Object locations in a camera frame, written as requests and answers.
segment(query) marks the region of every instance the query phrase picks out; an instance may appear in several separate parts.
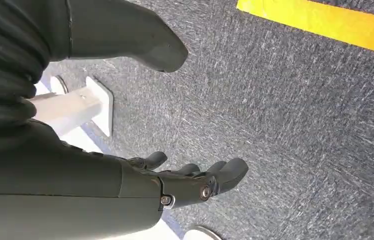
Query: metal bolt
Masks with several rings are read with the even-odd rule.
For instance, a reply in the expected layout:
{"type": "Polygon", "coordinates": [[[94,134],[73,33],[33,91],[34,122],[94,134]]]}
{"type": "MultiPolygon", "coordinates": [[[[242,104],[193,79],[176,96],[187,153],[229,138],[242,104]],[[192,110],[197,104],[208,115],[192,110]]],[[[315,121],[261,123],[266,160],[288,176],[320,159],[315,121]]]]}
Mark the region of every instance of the metal bolt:
{"type": "Polygon", "coordinates": [[[209,199],[210,196],[211,196],[211,189],[209,188],[208,185],[204,185],[200,191],[200,199],[202,199],[203,201],[206,201],[209,199]]]}
{"type": "Polygon", "coordinates": [[[161,196],[160,197],[160,203],[162,205],[168,206],[171,204],[171,197],[170,196],[161,196]]]}

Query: robotic hand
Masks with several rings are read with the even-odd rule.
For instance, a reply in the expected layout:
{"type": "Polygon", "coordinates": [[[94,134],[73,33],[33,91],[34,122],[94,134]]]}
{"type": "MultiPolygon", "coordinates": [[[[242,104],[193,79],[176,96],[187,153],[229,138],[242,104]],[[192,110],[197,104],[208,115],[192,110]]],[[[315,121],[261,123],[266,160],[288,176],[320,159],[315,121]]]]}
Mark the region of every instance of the robotic hand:
{"type": "Polygon", "coordinates": [[[203,203],[248,171],[235,158],[154,172],[162,152],[85,152],[31,119],[50,61],[128,56],[162,72],[188,51],[152,11],[124,0],[0,0],[0,239],[99,239],[153,226],[164,208],[203,203]]]}

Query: gray carpet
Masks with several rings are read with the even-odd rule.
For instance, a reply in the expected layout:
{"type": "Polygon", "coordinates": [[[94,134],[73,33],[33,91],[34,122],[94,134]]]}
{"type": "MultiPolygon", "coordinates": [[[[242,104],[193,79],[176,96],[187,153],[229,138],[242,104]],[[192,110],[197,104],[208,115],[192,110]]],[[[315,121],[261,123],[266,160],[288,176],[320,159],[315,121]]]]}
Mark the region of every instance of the gray carpet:
{"type": "MultiPolygon", "coordinates": [[[[374,14],[374,0],[337,2],[374,14]]],[[[171,169],[245,159],[235,190],[170,212],[181,228],[226,240],[374,240],[374,52],[241,12],[235,0],[137,3],[185,42],[182,69],[115,58],[53,63],[45,76],[73,90],[91,75],[113,91],[114,135],[95,131],[115,155],[165,151],[171,169]]]]}

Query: white stand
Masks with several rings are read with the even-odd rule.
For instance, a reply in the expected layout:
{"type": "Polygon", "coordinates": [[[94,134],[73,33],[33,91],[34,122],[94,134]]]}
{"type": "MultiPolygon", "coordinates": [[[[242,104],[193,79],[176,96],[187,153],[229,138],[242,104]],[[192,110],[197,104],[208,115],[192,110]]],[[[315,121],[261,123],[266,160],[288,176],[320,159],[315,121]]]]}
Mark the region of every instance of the white stand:
{"type": "Polygon", "coordinates": [[[114,96],[91,77],[87,77],[85,83],[86,87],[68,92],[62,79],[52,77],[52,92],[30,100],[37,108],[34,119],[50,125],[58,136],[92,120],[110,137],[114,96]]]}

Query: yellow floor line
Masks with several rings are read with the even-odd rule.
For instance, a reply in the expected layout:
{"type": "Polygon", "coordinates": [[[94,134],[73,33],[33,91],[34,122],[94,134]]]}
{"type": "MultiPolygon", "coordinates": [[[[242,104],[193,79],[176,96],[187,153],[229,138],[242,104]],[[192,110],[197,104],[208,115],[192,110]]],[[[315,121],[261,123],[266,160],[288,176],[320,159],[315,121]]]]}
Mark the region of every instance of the yellow floor line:
{"type": "Polygon", "coordinates": [[[374,50],[374,14],[309,0],[238,0],[252,15],[374,50]]]}

